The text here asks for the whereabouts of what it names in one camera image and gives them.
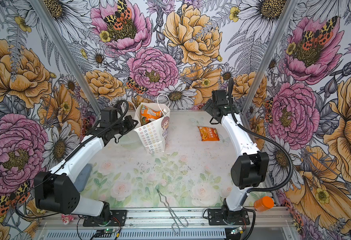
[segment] metal tongs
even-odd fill
[[[168,203],[168,201],[167,201],[166,196],[163,195],[158,189],[157,189],[157,192],[158,192],[158,195],[159,195],[159,201],[165,205],[165,207],[168,209],[170,215],[172,216],[172,218],[173,218],[173,220],[174,220],[174,223],[173,223],[173,225],[172,225],[172,230],[173,230],[173,232],[174,232],[176,235],[179,235],[179,233],[181,232],[181,229],[179,228],[179,225],[178,225],[178,223],[177,223],[177,220],[179,221],[179,223],[180,223],[183,227],[188,227],[188,226],[189,226],[189,222],[186,220],[185,217],[181,217],[181,219],[184,219],[184,220],[186,221],[186,225],[184,225],[184,224],[181,222],[181,220],[177,217],[177,215],[175,214],[175,212],[173,211],[173,209],[171,209],[171,207],[170,207],[170,205],[169,205],[169,203]],[[175,231],[174,225],[177,225],[178,232]]]

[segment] bag handle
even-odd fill
[[[163,96],[165,96],[165,97],[167,98],[167,100],[169,101],[169,105],[170,105],[170,99],[169,99],[169,97],[168,97],[166,94],[163,94],[163,93],[161,93],[161,94],[159,94],[159,95],[157,96],[158,108],[161,110],[162,114],[165,116],[165,113],[163,112],[163,110],[161,109],[161,107],[159,106],[159,103],[158,103],[158,97],[161,96],[161,95],[163,95]]]

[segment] floral tablecloth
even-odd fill
[[[225,129],[209,120],[202,111],[172,112],[164,153],[146,153],[133,131],[119,144],[109,142],[91,159],[93,169],[81,194],[112,208],[163,207],[158,188],[171,207],[221,206],[233,186],[236,155]],[[197,126],[216,128],[220,141],[202,142]],[[245,205],[265,195],[252,192]]]

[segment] gray object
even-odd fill
[[[91,164],[86,164],[82,171],[79,173],[76,181],[74,182],[74,186],[78,190],[78,192],[82,192],[85,189],[87,180],[89,180],[90,173],[93,167]]]

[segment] paper bag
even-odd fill
[[[145,105],[154,111],[163,111],[163,117],[149,122],[148,124],[141,125],[141,108]],[[138,133],[142,144],[145,146],[146,151],[150,154],[165,152],[167,130],[170,123],[170,109],[165,104],[157,103],[141,103],[135,110],[134,119],[138,121],[138,127],[134,129]]]

